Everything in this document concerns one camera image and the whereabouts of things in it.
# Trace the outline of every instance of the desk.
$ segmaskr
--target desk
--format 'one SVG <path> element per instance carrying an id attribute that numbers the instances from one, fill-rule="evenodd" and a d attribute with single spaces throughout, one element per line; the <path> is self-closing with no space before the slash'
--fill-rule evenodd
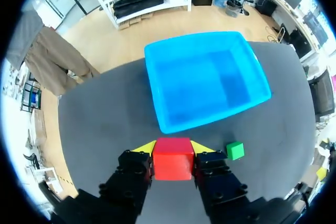
<path id="1" fill-rule="evenodd" d="M 269 81 L 272 98 L 247 111 L 170 135 L 156 119 L 144 59 L 114 68 L 77 86 L 59 100 L 59 131 L 76 188 L 97 195 L 114 172 L 118 156 L 158 137 L 190 137 L 211 149 L 244 143 L 245 156 L 227 161 L 255 200 L 284 197 L 309 167 L 315 145 L 313 102 L 303 67 L 284 44 L 250 42 Z M 206 224 L 192 180 L 153 181 L 142 223 Z"/>
<path id="2" fill-rule="evenodd" d="M 284 0 L 273 0 L 278 7 L 274 11 L 272 17 L 274 20 L 278 23 L 278 25 L 281 25 L 281 23 L 284 23 L 286 26 L 286 29 L 288 30 L 288 33 L 291 33 L 295 28 L 298 28 L 306 37 L 308 43 L 311 46 L 311 51 L 308 52 L 305 56 L 303 56 L 300 61 L 304 61 L 309 56 L 311 56 L 314 52 L 319 51 L 318 47 L 318 41 L 314 35 L 312 35 L 310 29 L 306 24 L 303 23 L 303 13 L 301 13 L 297 9 L 293 9 L 291 6 L 289 6 Z"/>

